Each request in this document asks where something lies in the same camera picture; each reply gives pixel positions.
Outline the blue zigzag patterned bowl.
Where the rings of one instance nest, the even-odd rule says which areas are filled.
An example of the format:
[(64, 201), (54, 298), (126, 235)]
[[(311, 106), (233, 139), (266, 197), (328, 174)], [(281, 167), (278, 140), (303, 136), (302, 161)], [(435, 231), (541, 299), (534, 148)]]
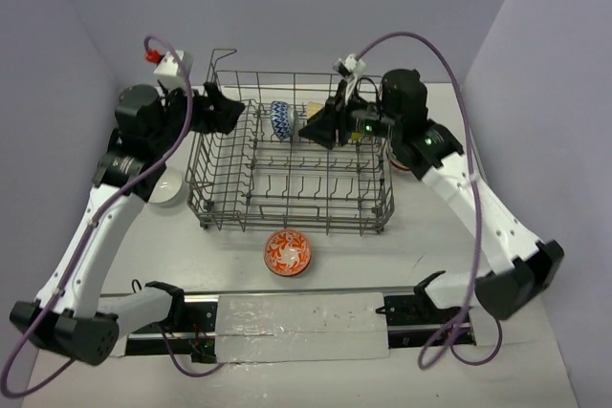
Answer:
[(295, 109), (285, 101), (274, 100), (270, 104), (270, 121), (273, 132), (281, 141), (291, 140), (295, 134)]

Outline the white bowl yellow flower pattern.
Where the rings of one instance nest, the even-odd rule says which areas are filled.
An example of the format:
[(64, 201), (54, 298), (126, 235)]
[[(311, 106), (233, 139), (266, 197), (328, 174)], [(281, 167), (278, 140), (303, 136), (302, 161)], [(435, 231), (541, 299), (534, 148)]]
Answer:
[(307, 118), (313, 117), (323, 107), (324, 105), (319, 102), (314, 102), (314, 101), (308, 102), (307, 103)]

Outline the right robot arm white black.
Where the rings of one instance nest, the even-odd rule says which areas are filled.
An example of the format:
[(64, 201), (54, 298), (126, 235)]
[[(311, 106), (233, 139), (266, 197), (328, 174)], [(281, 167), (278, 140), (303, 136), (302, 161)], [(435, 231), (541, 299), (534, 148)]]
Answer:
[(415, 311), (435, 323), (448, 309), (478, 306), (499, 321), (511, 318), (549, 288), (564, 250), (543, 241), (518, 221), (474, 169), (468, 147), (428, 115), (427, 88), (415, 70), (382, 77), (377, 99), (358, 91), (361, 76), (340, 68), (333, 96), (298, 134), (327, 149), (345, 145), (352, 134), (385, 140), (394, 157), (434, 191), (474, 238), (474, 253), (489, 271), (465, 276), (438, 271), (415, 289)]

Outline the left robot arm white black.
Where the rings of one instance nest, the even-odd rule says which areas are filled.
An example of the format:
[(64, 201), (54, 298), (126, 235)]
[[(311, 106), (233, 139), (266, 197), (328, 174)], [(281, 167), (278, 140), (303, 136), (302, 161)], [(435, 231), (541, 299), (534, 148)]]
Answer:
[(35, 299), (18, 301), (11, 310), (11, 323), (38, 349), (97, 366), (130, 333), (150, 324), (172, 331), (185, 323), (185, 293), (167, 283), (149, 282), (108, 308), (98, 301), (121, 242), (149, 202), (172, 149), (190, 131), (230, 133), (245, 109), (213, 83), (204, 89), (199, 94), (138, 84), (120, 93), (116, 125), (69, 247)]

